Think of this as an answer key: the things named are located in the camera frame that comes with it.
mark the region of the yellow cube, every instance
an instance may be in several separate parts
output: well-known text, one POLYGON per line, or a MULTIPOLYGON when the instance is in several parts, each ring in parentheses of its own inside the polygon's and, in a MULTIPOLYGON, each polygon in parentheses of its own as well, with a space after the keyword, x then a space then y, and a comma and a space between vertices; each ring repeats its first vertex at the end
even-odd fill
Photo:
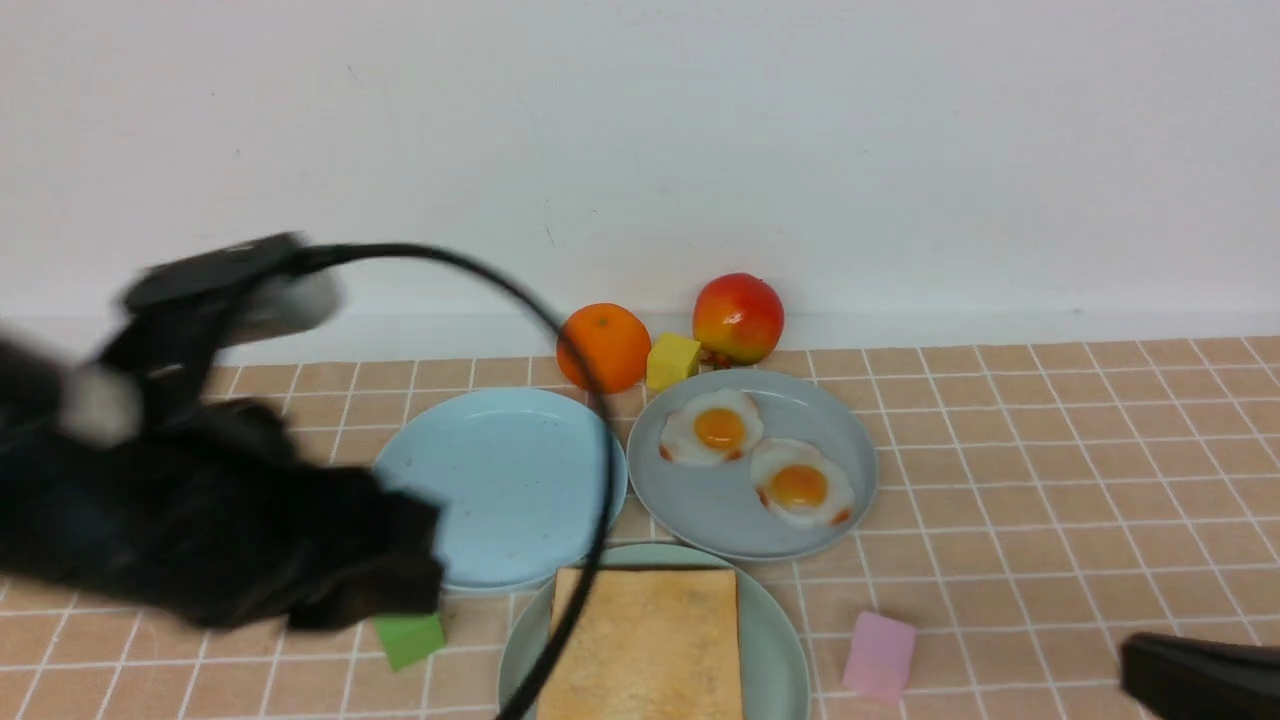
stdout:
POLYGON ((644 384, 654 392, 698 374, 698 360, 703 346, 696 340, 689 340, 673 333, 662 333, 649 351, 648 373, 644 384))

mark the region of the fried egg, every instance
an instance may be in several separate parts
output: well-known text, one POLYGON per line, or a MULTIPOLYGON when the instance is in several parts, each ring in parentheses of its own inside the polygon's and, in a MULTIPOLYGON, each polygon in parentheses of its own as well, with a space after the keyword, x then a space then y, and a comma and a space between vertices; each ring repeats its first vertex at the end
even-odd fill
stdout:
POLYGON ((658 452, 677 465, 709 468, 751 452, 764 436, 760 409, 745 392, 704 392, 667 415, 658 452))
POLYGON ((794 528, 838 525, 854 516, 849 475, 808 442, 762 439, 749 473, 760 505, 794 528))

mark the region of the apple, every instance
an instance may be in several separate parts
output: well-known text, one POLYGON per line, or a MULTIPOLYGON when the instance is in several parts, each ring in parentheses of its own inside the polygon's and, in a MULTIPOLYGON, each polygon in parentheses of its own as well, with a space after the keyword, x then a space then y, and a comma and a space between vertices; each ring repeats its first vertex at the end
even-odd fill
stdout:
POLYGON ((746 273, 707 283, 694 305, 694 340, 716 366, 754 365, 778 346, 786 313, 778 293, 746 273))

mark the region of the black cable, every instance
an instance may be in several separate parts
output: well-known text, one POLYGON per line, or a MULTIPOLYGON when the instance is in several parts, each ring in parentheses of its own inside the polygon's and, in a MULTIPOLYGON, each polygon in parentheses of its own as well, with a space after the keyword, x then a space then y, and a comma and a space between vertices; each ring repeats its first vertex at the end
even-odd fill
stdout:
POLYGON ((609 533, 609 520, 613 515, 613 468, 617 462, 617 459, 614 457, 617 450, 613 442, 609 409, 604 401, 604 393, 602 392, 600 383, 595 379, 595 375, 588 366, 586 357, 579 350, 577 345, 575 345, 573 341, 564 334, 564 329, 556 320, 556 316, 547 310, 541 302, 534 299, 529 291, 516 284, 515 281, 506 278, 498 270, 494 270, 477 260, 458 255, 451 250, 413 243, 315 246, 303 250, 302 258, 303 264, 300 268, 301 274, 316 273, 334 265, 343 265, 356 260, 371 260, 375 258, 420 258, 424 260, 444 263, 445 265, 453 265, 454 268, 466 270, 472 275, 489 281, 506 291, 507 295, 511 295, 516 300, 525 304, 525 306, 529 307, 529 310, 531 310, 539 320, 541 320, 547 329, 549 329, 559 342, 564 343, 564 347, 568 348, 570 357, 572 357, 572 360, 577 363, 579 368, 582 369, 582 377, 586 379, 588 393, 591 397, 591 406, 596 415, 600 416, 604 442, 604 498, 600 503, 600 515, 595 523, 595 532, 591 536, 591 548, 588 551, 586 559, 582 561, 582 574, 577 580, 577 587, 573 588, 573 594, 570 597, 568 606, 564 609, 564 616, 561 619, 561 624, 552 632, 552 637, 547 642, 547 647, 543 648, 541 653, 539 653, 532 669, 530 669, 529 674, 525 675, 525 679, 521 680, 520 687, 516 688, 516 693, 511 696, 507 706, 498 712, 497 717, 497 720, 521 720, 534 706, 534 701, 538 700, 538 693, 540 693, 543 687, 547 685, 547 680, 550 678, 552 670, 556 667, 556 662, 559 661, 561 655, 564 652, 564 646, 568 643, 570 634, 572 634, 579 618, 582 615, 582 607, 586 605, 586 598, 591 592, 591 585, 595 583, 595 575, 600 570, 600 560, 604 556, 604 541, 609 533))

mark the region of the bread slice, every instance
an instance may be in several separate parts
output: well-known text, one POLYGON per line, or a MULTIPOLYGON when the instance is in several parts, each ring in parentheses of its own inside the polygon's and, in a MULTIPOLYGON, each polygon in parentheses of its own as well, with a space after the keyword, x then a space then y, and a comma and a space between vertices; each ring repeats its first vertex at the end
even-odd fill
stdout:
MULTIPOLYGON (((556 574, 552 628, 579 574, 556 574)), ((602 570, 538 720, 742 720, 737 573, 602 570)))

